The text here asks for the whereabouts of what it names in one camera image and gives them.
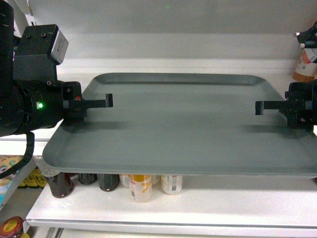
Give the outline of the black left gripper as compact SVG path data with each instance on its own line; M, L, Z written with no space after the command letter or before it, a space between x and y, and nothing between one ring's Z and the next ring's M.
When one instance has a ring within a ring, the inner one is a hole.
M68 123L82 122L90 108L112 108L113 95L101 100L82 98L81 84L59 81L56 87L39 81L18 81L23 99L23 120L18 131L53 128L62 119Z

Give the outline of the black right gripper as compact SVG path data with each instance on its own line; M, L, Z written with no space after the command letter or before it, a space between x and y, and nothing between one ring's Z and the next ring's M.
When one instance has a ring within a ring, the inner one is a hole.
M255 115L264 110L279 110L291 129L301 129L312 134L317 124L317 81L293 82L285 92L285 101L256 101Z

